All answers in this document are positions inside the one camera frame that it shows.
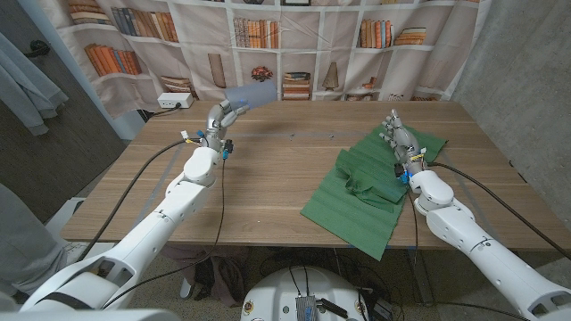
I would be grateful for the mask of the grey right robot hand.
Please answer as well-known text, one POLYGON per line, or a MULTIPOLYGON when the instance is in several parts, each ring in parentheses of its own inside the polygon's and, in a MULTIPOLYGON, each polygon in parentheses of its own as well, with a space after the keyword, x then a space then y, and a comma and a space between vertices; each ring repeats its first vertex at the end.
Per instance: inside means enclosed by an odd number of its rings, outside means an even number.
POLYGON ((424 169, 424 154, 417 138, 403 126, 397 110, 392 109, 382 122, 385 128, 379 136, 393 149, 397 161, 411 176, 424 169))

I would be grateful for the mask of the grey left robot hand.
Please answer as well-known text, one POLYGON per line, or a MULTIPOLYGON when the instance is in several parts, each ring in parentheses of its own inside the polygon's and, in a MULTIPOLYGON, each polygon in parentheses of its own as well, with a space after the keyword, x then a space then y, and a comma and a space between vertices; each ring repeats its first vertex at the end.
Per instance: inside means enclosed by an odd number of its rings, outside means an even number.
POLYGON ((239 116, 246 114, 249 110, 250 106, 245 101, 231 103, 229 100, 224 100, 213 105, 207 117, 202 145, 220 152, 227 129, 239 116))

